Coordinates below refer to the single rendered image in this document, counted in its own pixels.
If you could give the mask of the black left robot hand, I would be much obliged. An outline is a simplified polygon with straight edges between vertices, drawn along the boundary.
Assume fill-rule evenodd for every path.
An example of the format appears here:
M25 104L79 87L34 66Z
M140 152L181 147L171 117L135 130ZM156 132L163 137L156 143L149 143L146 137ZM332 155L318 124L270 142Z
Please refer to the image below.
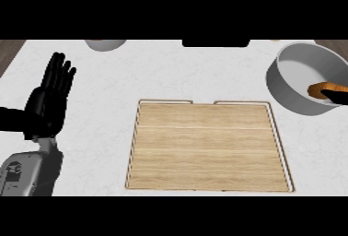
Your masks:
M0 107L0 131L22 132L25 140L53 138L62 130L76 69L63 53L53 53L41 85L32 89L22 110Z

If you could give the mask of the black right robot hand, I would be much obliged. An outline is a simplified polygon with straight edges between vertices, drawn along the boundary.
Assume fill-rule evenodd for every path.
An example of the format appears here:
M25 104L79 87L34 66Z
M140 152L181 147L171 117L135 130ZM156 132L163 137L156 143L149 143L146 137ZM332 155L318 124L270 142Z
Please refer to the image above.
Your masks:
M348 105L348 92L323 89L321 94L333 103Z

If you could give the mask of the brown croissant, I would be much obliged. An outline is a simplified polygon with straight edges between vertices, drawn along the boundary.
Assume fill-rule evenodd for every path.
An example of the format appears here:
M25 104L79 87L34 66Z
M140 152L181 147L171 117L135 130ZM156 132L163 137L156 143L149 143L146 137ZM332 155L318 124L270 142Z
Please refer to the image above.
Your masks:
M332 90L332 91L348 92L348 87L337 85L332 82L321 82L308 86L306 93L312 98L326 100L327 97L321 94L321 91L324 89Z

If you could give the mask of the grey pot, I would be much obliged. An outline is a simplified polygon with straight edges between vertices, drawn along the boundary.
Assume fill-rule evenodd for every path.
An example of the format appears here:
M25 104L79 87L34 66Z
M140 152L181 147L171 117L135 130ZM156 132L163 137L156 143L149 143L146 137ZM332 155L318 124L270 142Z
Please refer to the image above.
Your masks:
M339 107L308 95L308 87L321 82L348 87L348 62L318 44L293 42L280 50L267 71L270 94L292 112L320 115Z

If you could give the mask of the wooden tray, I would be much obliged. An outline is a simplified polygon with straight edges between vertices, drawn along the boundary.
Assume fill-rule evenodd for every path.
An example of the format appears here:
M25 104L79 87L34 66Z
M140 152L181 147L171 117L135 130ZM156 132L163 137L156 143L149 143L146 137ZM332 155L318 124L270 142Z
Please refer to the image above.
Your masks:
M125 188L293 192L270 103L140 100Z

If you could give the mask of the grey bowl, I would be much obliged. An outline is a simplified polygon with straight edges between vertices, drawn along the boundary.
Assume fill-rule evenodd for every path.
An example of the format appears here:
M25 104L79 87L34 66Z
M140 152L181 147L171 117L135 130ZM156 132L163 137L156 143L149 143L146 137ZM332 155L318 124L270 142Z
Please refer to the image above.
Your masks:
M88 47L97 52L107 52L116 49L125 40L87 40Z

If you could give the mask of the black appliance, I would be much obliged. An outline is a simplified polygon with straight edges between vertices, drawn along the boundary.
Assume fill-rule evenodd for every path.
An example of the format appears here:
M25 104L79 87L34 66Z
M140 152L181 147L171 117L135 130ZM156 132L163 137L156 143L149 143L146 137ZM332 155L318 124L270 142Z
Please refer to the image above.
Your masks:
M184 47L246 47L249 40L183 40Z

